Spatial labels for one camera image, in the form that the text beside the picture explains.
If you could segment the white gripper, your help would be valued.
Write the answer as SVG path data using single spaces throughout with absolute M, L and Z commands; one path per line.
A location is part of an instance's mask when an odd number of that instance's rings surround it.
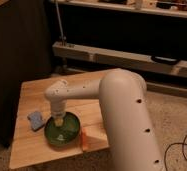
M 56 126 L 63 124 L 63 117 L 65 116 L 65 101 L 52 101 L 50 103 L 51 115 L 55 118 L 54 122 Z

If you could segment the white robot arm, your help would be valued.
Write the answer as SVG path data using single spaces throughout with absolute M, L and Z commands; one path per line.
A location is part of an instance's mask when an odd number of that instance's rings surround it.
M 97 99 L 116 171 L 166 171 L 145 102 L 147 86 L 137 73 L 114 69 L 100 79 L 70 85 L 65 80 L 45 91 L 56 123 L 68 99 Z

